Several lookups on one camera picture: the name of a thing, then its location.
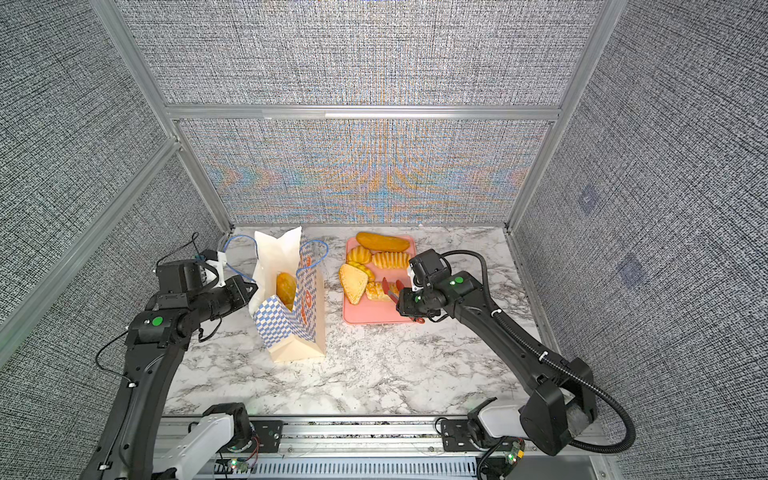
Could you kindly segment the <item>red kitchen tongs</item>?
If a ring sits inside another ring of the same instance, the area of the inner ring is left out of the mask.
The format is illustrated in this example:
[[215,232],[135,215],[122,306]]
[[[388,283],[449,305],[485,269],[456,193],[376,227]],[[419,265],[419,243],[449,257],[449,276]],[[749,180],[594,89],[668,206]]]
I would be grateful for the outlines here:
[[396,312],[403,318],[404,321],[409,321],[412,323],[417,324],[424,324],[425,319],[424,318],[417,318],[417,317],[408,317],[404,316],[400,311],[400,303],[399,303],[399,293],[400,290],[404,287],[404,284],[397,280],[396,282],[392,283],[387,280],[386,277],[384,277],[381,280],[382,290],[383,292],[392,300],[392,302],[395,304],[395,310]]

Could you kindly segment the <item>oval golden bread bun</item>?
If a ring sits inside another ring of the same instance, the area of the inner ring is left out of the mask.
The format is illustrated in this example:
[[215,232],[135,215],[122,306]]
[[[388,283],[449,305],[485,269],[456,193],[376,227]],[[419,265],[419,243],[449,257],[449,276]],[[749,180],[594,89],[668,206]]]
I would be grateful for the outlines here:
[[296,278],[287,272],[280,272],[276,277],[275,293],[280,302],[289,310],[294,308],[296,299],[297,281]]

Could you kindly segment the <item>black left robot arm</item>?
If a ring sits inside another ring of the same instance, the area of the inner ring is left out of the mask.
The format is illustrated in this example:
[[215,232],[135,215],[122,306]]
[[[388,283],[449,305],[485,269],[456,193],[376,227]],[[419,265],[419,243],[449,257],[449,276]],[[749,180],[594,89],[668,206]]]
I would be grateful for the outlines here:
[[201,260],[159,264],[158,291],[120,334],[126,354],[121,380],[84,479],[192,479],[219,450],[249,446],[253,429],[241,403],[216,405],[161,457],[155,443],[175,373],[204,322],[247,306],[258,287],[224,279]]

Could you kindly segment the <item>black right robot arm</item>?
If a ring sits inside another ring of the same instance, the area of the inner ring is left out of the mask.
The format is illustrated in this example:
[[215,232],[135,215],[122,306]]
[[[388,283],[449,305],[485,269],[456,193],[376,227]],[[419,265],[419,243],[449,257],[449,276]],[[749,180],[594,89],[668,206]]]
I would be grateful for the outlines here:
[[404,317],[428,318],[443,311],[468,327],[507,365],[529,395],[517,419],[521,436],[554,456],[570,445],[595,452],[596,444],[579,441],[597,419],[592,369],[581,359],[567,360],[528,334],[492,299],[487,262],[477,252],[481,278],[452,271],[446,258],[426,250],[409,261],[414,286],[400,291],[397,311]]

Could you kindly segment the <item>checkered paper bag blue handles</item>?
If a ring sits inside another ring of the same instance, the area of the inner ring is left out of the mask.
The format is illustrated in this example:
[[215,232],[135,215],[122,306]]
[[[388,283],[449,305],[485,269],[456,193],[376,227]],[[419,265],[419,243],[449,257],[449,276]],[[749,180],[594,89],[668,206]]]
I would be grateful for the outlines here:
[[323,359],[326,356],[325,292],[321,264],[329,253],[322,240],[302,239],[293,228],[279,237],[263,232],[230,236],[220,253],[238,240],[249,241],[254,271],[232,272],[257,285],[248,304],[257,333],[272,361]]

